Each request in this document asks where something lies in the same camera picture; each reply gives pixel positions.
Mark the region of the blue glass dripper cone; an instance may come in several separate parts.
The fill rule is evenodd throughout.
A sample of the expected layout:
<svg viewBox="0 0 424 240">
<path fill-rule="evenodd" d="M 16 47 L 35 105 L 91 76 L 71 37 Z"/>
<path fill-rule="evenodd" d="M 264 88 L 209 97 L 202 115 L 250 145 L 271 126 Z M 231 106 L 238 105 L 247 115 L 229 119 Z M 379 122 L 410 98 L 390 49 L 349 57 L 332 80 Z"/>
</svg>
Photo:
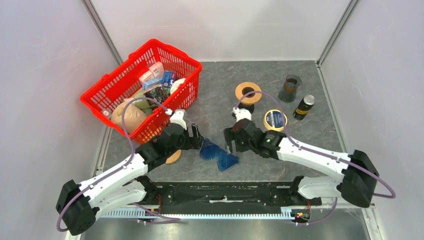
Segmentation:
<svg viewBox="0 0 424 240">
<path fill-rule="evenodd" d="M 230 167 L 240 162 L 239 157 L 233 154 L 230 154 L 222 149 L 218 151 L 216 157 L 217 157 L 217 167 L 218 167 L 218 170 L 221 172 L 229 169 Z"/>
</svg>

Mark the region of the wooden dripper ring holder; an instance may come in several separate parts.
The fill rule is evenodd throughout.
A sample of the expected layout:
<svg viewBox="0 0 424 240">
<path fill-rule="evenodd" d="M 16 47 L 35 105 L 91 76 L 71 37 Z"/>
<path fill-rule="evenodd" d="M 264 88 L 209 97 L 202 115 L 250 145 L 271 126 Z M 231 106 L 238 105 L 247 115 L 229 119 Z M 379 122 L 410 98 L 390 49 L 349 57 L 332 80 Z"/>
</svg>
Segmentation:
<svg viewBox="0 0 424 240">
<path fill-rule="evenodd" d="M 254 82 L 242 82 L 235 88 L 235 96 L 242 105 L 251 106 L 262 98 L 262 90 Z"/>
</svg>

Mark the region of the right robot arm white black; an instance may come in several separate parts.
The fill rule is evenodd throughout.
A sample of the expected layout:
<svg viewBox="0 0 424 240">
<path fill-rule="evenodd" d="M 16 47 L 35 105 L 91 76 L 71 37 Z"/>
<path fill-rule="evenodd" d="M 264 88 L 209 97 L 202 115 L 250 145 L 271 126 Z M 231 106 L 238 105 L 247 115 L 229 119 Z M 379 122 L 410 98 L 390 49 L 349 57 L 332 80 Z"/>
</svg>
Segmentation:
<svg viewBox="0 0 424 240">
<path fill-rule="evenodd" d="M 300 205 L 316 198 L 342 198 L 368 208 L 379 173 L 360 150 L 348 154 L 303 143 L 283 132 L 262 131 L 246 118 L 223 131 L 230 153 L 252 151 L 263 158 L 299 164 L 323 173 L 320 177 L 297 176 L 288 191 L 289 200 Z"/>
</svg>

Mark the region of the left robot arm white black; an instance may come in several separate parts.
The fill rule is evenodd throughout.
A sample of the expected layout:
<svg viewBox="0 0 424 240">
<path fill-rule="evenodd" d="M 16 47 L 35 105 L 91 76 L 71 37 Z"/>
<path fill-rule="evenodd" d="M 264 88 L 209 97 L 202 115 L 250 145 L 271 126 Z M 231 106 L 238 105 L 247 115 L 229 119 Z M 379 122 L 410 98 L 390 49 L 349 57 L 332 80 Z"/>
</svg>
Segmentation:
<svg viewBox="0 0 424 240">
<path fill-rule="evenodd" d="M 170 123 L 150 141 L 133 149 L 125 160 L 88 180 L 66 182 L 60 191 L 56 207 L 59 217 L 56 228 L 73 236 L 88 230 L 103 214 L 122 206 L 143 202 L 152 204 L 157 191 L 138 178 L 165 164 L 178 150 L 198 150 L 204 140 L 196 124 L 188 128 Z"/>
</svg>

